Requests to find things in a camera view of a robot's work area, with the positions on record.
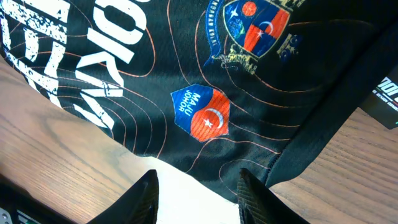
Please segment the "crescent moon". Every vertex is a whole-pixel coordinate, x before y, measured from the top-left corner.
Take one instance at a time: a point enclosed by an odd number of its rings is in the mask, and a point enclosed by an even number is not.
[[[217,129],[220,129],[223,126],[223,124],[224,124],[223,115],[218,110],[213,109],[213,108],[207,109],[205,111],[211,111],[211,112],[213,112],[214,114],[217,115],[217,117],[218,117],[218,119],[220,121],[220,124],[218,125]]]
[[[259,27],[260,27],[261,25],[263,25],[263,24],[268,24],[269,27],[271,27],[271,32],[269,32],[269,34],[271,34],[272,31],[274,31],[274,26],[272,25],[272,23],[270,23],[270,22],[268,22],[268,21],[264,21],[264,22],[260,23]]]

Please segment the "shield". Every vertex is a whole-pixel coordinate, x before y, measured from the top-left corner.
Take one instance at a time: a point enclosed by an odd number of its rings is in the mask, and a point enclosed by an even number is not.
[[[235,0],[224,6],[229,36],[254,58],[264,56],[278,41],[290,13],[266,0]]]

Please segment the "wooden table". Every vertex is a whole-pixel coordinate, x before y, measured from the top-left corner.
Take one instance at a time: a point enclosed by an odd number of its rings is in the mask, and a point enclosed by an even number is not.
[[[164,162],[131,154],[3,63],[0,173],[33,197],[86,223],[157,169],[158,223],[239,223],[236,205]],[[358,109],[302,175],[272,190],[311,223],[398,223],[397,141],[398,130]]]

